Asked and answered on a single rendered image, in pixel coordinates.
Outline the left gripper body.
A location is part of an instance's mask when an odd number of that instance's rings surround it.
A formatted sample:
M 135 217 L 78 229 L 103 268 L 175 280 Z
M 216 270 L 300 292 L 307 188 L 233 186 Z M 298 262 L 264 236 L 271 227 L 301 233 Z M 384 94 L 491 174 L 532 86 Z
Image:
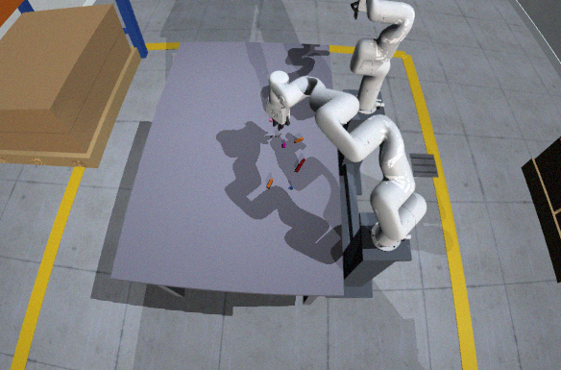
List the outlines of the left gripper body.
M 269 97 L 266 103 L 266 113 L 276 120 L 278 123 L 283 125 L 286 121 L 286 116 L 290 119 L 290 108 L 282 107 L 275 107 L 271 103 L 269 103 Z M 271 104 L 271 105 L 270 105 Z

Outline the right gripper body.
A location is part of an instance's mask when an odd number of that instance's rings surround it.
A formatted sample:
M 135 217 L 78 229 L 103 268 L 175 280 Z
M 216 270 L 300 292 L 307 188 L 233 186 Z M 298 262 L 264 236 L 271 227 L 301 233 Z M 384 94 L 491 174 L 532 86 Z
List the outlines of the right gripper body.
M 367 10 L 366 10 L 366 0 L 358 0 L 357 9 L 360 12 L 367 12 Z

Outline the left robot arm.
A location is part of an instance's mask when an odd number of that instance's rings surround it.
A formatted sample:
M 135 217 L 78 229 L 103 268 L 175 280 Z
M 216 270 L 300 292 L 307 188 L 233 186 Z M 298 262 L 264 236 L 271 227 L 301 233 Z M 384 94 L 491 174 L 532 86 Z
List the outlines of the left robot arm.
M 269 101 L 275 107 L 291 108 L 310 95 L 309 105 L 315 111 L 318 127 L 350 161 L 364 160 L 379 146 L 383 179 L 370 196 L 378 220 L 371 230 L 371 239 L 380 250 L 392 251 L 399 246 L 400 240 L 411 238 L 408 233 L 427 211 L 426 200 L 413 192 L 415 182 L 402 135 L 396 124 L 381 114 L 369 117 L 348 133 L 343 126 L 358 113 L 357 98 L 350 93 L 323 87 L 325 85 L 319 79 L 309 76 L 289 84 L 285 72 L 274 71 L 269 76 Z

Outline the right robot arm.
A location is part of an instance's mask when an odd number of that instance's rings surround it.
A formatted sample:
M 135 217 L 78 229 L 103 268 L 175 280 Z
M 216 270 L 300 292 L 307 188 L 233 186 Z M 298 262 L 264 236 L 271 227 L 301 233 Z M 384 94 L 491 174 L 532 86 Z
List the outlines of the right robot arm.
M 378 93 L 390 69 L 391 58 L 413 25 L 415 12 L 408 4 L 387 0 L 366 0 L 366 8 L 369 20 L 392 24 L 378 38 L 361 38 L 351 59 L 351 71 L 364 75 L 355 96 L 359 102 L 358 112 L 370 114 L 377 106 L 384 107 L 377 99 Z

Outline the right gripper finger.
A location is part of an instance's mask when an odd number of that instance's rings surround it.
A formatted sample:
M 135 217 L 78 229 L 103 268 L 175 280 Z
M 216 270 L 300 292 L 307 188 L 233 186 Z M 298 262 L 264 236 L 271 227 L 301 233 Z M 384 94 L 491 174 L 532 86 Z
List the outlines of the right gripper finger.
M 359 10 L 357 9 L 357 7 L 356 7 L 356 8 L 354 7 L 354 6 L 356 6 L 356 5 L 358 5 L 358 1 L 357 1 L 357 2 L 354 2 L 354 3 L 351 3 L 351 7 L 352 7 L 353 11 L 355 12 L 355 14 L 354 14 L 355 20 L 357 20 L 357 15 L 358 15 L 358 12 L 359 12 Z

